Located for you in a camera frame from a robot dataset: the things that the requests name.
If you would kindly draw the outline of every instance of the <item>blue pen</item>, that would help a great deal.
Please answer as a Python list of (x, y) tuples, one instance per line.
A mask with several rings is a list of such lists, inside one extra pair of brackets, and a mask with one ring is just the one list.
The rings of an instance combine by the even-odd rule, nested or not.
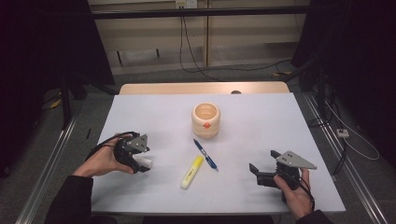
[(210, 167), (212, 167), (213, 169), (218, 171), (219, 170), (218, 166), (212, 161), (212, 159), (210, 159), (210, 157), (207, 155), (207, 153), (204, 150), (204, 148), (201, 147), (201, 144), (199, 144), (199, 142), (197, 140), (195, 140), (195, 139), (194, 139), (194, 143), (199, 148), (199, 150), (202, 152), (202, 154), (205, 156), (205, 159), (206, 159), (207, 163), (209, 163)]

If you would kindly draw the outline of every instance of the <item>sleeve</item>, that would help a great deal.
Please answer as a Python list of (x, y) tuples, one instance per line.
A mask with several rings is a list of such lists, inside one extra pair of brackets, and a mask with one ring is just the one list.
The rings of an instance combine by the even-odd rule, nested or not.
[(90, 223), (92, 186), (92, 178), (68, 176), (49, 207), (45, 223)]
[(332, 222), (324, 215), (320, 210), (317, 210), (305, 217), (302, 217), (296, 221), (296, 224), (332, 224)]

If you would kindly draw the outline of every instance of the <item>yellow highlighter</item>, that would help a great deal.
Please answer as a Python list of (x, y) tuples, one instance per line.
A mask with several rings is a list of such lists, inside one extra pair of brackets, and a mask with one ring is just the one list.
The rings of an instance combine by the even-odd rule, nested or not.
[(186, 175), (184, 176), (183, 180), (181, 181), (180, 186), (183, 189), (186, 189), (186, 188), (189, 187), (189, 184), (194, 179), (194, 176), (197, 173), (197, 171), (200, 168), (200, 166), (201, 166), (203, 161), (204, 161), (204, 158), (202, 156), (197, 156), (195, 158), (195, 161), (192, 164), (190, 170), (186, 173)]

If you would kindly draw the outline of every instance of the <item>white table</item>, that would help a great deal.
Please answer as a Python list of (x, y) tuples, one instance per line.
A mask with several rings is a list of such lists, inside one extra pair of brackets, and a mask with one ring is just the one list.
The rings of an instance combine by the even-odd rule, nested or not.
[[(191, 111), (202, 102), (221, 111), (219, 134), (196, 137)], [(92, 211), (131, 215), (258, 215), (289, 212), (280, 190), (258, 186), (248, 169), (274, 172), (270, 150), (291, 150), (314, 163), (312, 194), (316, 208), (342, 212), (345, 207), (309, 132), (292, 93), (258, 94), (140, 94), (115, 97), (99, 142), (114, 133), (148, 135), (154, 161), (149, 172), (110, 173), (94, 179)], [(187, 190), (180, 181), (200, 151), (200, 141), (219, 167), (204, 161)]]

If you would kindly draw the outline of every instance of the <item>orange logo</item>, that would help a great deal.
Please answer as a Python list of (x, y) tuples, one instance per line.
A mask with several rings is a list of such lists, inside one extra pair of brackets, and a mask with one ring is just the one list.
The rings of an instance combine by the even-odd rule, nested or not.
[(207, 122), (207, 123), (204, 124), (204, 127), (205, 127), (206, 129), (210, 128), (210, 126), (211, 126), (211, 125), (210, 125), (209, 122)]

